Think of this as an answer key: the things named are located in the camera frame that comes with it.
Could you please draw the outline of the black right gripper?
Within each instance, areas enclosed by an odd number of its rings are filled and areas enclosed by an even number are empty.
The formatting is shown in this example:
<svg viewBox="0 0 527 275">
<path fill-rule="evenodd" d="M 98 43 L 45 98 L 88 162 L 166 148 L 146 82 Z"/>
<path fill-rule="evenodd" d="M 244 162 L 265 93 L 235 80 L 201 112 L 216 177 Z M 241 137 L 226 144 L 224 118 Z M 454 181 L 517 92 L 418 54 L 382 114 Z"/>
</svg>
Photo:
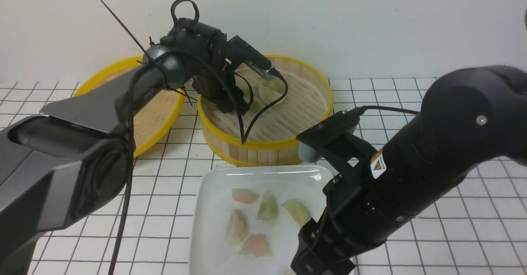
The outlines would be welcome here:
<svg viewBox="0 0 527 275">
<path fill-rule="evenodd" d="M 326 207 L 298 234 L 291 268 L 298 275 L 350 275 L 351 258 L 381 246 L 396 222 L 374 191 L 357 177 L 335 177 L 323 189 Z"/>
</svg>

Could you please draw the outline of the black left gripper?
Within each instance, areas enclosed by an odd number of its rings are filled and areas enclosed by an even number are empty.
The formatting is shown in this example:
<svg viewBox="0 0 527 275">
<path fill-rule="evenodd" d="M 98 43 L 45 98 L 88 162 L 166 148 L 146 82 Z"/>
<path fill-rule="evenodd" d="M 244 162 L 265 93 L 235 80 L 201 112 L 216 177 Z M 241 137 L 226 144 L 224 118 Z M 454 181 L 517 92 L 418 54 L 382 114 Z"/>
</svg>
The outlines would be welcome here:
<svg viewBox="0 0 527 275">
<path fill-rule="evenodd" d="M 228 40 L 220 29 L 189 18 L 179 18 L 167 35 L 160 39 L 160 54 L 175 51 L 186 71 L 177 86 L 193 79 L 192 87 L 220 112 L 245 115 L 249 104 L 237 86 L 236 67 L 228 63 Z"/>
</svg>

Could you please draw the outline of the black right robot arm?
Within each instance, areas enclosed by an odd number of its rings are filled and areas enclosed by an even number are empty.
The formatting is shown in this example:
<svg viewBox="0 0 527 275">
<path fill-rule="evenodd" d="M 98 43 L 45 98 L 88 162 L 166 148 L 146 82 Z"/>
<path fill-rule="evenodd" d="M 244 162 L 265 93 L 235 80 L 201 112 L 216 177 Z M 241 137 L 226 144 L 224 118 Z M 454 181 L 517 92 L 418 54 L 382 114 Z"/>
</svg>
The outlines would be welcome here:
<svg viewBox="0 0 527 275">
<path fill-rule="evenodd" d="M 459 185 L 478 164 L 506 156 L 526 165 L 526 72 L 508 65 L 453 71 L 435 81 L 420 111 L 381 149 L 354 135 L 367 106 L 340 111 L 297 136 L 304 162 L 324 158 L 337 175 L 326 205 L 298 234 L 298 275 L 348 275 L 351 258 Z"/>
</svg>

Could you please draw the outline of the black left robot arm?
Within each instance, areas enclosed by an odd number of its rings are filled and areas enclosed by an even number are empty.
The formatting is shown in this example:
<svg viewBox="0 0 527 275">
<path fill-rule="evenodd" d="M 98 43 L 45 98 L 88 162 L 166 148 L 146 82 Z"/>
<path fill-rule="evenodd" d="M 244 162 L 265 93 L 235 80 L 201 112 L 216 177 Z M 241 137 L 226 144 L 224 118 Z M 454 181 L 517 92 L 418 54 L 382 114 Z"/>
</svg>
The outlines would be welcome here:
<svg viewBox="0 0 527 275">
<path fill-rule="evenodd" d="M 129 187 L 132 120 L 158 93 L 193 87 L 219 109 L 243 115 L 234 71 L 256 57 L 239 36 L 175 19 L 141 65 L 83 95 L 45 105 L 1 132 L 1 273 L 26 275 L 37 240 L 98 210 Z"/>
</svg>

